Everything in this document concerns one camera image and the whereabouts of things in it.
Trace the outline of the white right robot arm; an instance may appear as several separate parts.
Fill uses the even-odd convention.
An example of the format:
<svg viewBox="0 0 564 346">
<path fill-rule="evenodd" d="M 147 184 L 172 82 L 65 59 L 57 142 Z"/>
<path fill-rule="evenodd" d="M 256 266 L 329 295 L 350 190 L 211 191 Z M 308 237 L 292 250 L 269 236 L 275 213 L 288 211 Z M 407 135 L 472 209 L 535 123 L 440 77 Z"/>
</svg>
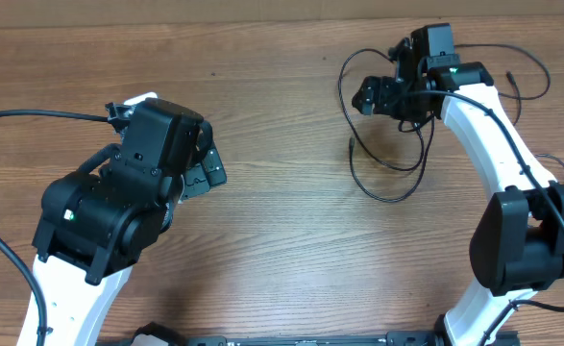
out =
<svg viewBox="0 0 564 346">
<path fill-rule="evenodd" d="M 430 331 L 389 332 L 387 345 L 516 345 L 503 329 L 564 279 L 564 184 L 532 154 L 480 62 L 462 62 L 447 23 L 417 29 L 385 53 L 393 76 L 365 78 L 341 108 L 385 114 L 404 133 L 441 121 L 464 147 L 488 204 L 470 241 L 474 278 Z"/>
</svg>

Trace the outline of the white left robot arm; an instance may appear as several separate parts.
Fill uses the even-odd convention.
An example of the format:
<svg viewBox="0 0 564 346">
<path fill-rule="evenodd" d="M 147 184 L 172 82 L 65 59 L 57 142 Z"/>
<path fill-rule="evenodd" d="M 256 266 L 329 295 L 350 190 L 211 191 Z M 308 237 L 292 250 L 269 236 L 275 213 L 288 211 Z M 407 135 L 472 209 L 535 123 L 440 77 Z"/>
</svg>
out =
<svg viewBox="0 0 564 346">
<path fill-rule="evenodd" d="M 109 103 L 120 135 L 41 199 L 33 273 L 44 298 L 46 345 L 93 345 L 141 252 L 181 201 L 227 181 L 213 129 L 199 113 L 149 92 Z"/>
</svg>

